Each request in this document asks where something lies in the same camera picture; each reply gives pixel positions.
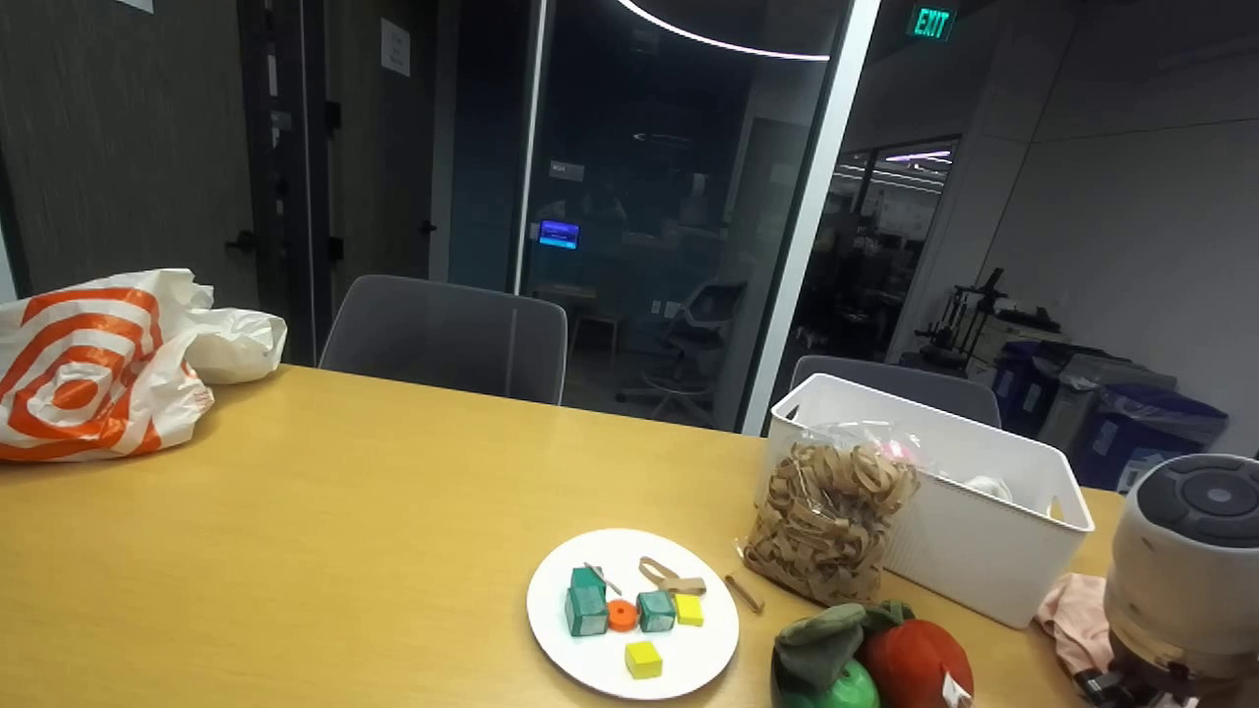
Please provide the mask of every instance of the door frame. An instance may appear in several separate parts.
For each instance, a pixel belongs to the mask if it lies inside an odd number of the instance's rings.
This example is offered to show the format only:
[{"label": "door frame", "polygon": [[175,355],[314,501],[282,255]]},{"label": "door frame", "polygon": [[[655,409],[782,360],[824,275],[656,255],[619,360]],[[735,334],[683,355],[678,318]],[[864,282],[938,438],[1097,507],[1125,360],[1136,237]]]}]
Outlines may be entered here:
[{"label": "door frame", "polygon": [[0,300],[24,300],[24,295],[33,295],[33,269],[28,269],[28,246],[17,220],[7,166],[0,152]]},{"label": "door frame", "polygon": [[554,2],[534,0],[533,47],[527,47],[527,105],[522,105],[522,162],[521,162],[521,196],[514,196],[514,250],[510,250],[510,295],[522,295],[522,269],[527,269],[527,206],[534,196],[534,148],[538,148],[538,115],[544,115],[544,80],[547,80],[547,51],[550,51],[550,22]]},{"label": "door frame", "polygon": [[761,337],[761,359],[752,371],[752,391],[744,398],[744,434],[761,438],[766,425],[766,409],[771,409],[771,392],[775,392],[775,376],[782,364],[782,351],[787,351],[787,334],[791,334],[791,318],[796,318],[796,301],[801,290],[801,275],[816,250],[816,237],[824,224],[824,210],[828,210],[828,193],[830,193],[830,173],[853,115],[853,97],[862,88],[862,65],[864,65],[864,47],[878,22],[878,8],[883,0],[853,0],[843,39],[837,39],[837,60],[830,63],[830,88],[828,88],[828,101],[817,115],[817,132],[816,144],[807,148],[807,177],[799,189],[799,206],[791,216],[791,240],[782,246],[782,269],[781,269],[781,287],[775,287],[775,301]]}]

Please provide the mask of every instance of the white storage bin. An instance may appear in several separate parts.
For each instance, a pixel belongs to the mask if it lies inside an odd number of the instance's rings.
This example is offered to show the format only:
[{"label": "white storage bin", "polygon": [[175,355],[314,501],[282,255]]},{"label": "white storage bin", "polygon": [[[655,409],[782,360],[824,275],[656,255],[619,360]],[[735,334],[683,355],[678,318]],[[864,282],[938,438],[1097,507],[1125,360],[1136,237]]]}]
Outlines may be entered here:
[{"label": "white storage bin", "polygon": [[[801,430],[875,425],[922,442],[926,474],[897,512],[885,568],[997,620],[1026,624],[1095,516],[1065,455],[944,409],[816,372],[771,409],[771,469]],[[968,481],[988,474],[1013,501]]]}]

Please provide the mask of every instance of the glass door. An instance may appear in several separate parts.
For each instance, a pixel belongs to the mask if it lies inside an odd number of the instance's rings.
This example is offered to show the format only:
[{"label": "glass door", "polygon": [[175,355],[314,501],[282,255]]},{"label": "glass door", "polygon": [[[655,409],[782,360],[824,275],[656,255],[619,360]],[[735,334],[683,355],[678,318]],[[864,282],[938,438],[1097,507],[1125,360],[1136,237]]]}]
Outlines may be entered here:
[{"label": "glass door", "polygon": [[571,406],[741,425],[847,16],[550,2],[521,275],[571,309]]}]

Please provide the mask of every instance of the plate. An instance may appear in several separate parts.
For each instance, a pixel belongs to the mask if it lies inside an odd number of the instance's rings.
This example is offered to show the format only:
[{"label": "plate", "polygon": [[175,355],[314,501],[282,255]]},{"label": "plate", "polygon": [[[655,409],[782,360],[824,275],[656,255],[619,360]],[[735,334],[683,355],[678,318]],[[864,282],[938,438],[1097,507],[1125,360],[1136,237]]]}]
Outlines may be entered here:
[{"label": "plate", "polygon": [[[648,553],[683,577],[703,577],[703,624],[674,624],[674,634],[601,634],[571,638],[564,616],[564,592],[576,568],[601,568],[601,575],[632,600],[640,589],[656,589],[639,557]],[[619,699],[674,699],[716,679],[741,644],[741,608],[723,577],[711,575],[694,552],[674,539],[601,528],[558,541],[527,581],[527,624],[544,653],[577,683]],[[624,667],[624,644],[655,641],[664,671],[632,679]]]}]

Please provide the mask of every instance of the plastic bag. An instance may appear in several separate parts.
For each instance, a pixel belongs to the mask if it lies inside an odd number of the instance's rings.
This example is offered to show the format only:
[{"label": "plastic bag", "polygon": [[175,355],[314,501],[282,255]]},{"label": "plastic bag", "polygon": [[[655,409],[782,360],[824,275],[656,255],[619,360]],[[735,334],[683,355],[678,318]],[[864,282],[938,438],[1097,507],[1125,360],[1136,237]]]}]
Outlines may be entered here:
[{"label": "plastic bag", "polygon": [[211,309],[185,269],[0,301],[0,459],[142,455],[193,442],[209,387],[281,371],[289,325]]},{"label": "plastic bag", "polygon": [[914,438],[891,430],[801,434],[766,481],[744,561],[824,604],[868,600],[916,463]]}]

